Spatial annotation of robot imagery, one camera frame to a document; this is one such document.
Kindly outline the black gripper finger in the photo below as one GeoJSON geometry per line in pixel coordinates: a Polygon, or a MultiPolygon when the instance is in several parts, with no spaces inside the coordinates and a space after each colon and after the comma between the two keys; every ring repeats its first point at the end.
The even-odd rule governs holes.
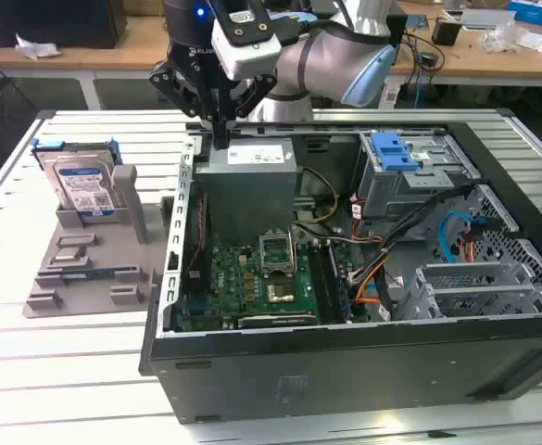
{"type": "Polygon", "coordinates": [[[171,60],[163,60],[154,67],[149,81],[185,115],[206,122],[212,133],[213,146],[223,149],[219,102],[201,62],[190,62],[184,76],[171,60]]]}
{"type": "Polygon", "coordinates": [[[226,149],[237,118],[245,118],[274,88],[274,74],[257,75],[249,82],[223,81],[221,84],[221,148],[226,149]]]}

